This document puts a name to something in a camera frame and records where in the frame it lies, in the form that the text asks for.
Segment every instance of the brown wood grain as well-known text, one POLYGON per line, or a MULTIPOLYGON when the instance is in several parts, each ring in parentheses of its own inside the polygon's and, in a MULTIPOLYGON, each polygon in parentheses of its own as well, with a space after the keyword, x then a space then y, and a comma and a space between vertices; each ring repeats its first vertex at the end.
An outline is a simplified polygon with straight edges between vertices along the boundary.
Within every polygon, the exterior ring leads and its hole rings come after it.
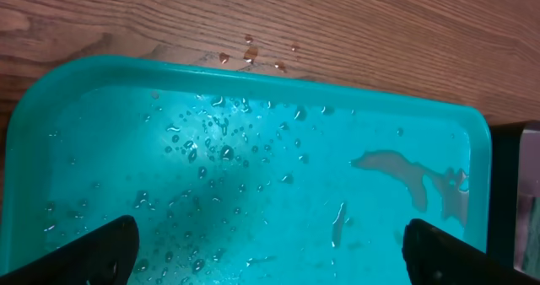
POLYGON ((492 123, 540 118, 540 0, 0 0, 0 138, 37 78, 107 53, 438 99, 492 123))

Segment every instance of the spilled water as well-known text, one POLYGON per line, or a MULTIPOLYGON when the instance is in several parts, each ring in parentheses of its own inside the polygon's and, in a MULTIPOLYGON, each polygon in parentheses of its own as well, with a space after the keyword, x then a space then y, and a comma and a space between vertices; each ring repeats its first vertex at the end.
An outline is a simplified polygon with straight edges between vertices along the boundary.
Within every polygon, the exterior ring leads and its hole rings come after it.
POLYGON ((406 284, 411 218, 463 235, 468 137, 351 110, 95 90, 46 129, 62 167, 47 171, 36 235, 52 251, 133 215, 130 284, 406 284))

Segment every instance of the turquoise tray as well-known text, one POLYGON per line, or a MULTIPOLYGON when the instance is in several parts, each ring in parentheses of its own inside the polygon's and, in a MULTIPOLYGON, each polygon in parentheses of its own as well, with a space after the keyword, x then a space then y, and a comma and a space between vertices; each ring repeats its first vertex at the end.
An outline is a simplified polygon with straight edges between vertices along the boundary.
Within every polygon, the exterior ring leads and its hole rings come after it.
POLYGON ((408 284, 411 218, 485 250, 490 158, 470 107, 84 58, 13 113, 0 267, 129 214, 131 284, 408 284))

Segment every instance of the wood grain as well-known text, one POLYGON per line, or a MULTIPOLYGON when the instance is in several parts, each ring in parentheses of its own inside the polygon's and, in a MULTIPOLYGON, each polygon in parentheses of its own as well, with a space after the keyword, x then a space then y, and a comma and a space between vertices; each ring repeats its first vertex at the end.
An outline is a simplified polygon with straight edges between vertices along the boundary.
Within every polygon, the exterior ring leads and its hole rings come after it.
POLYGON ((0 0, 0 132, 37 78, 107 53, 472 105, 492 123, 540 118, 540 0, 0 0))

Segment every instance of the wooden table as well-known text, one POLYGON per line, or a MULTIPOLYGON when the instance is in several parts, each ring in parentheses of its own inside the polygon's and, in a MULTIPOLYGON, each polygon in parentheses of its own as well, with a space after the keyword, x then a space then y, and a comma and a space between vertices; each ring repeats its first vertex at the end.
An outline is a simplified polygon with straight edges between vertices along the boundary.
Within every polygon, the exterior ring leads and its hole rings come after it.
POLYGON ((0 0, 0 140, 37 78, 95 54, 410 94, 491 123, 540 118, 540 0, 0 0))

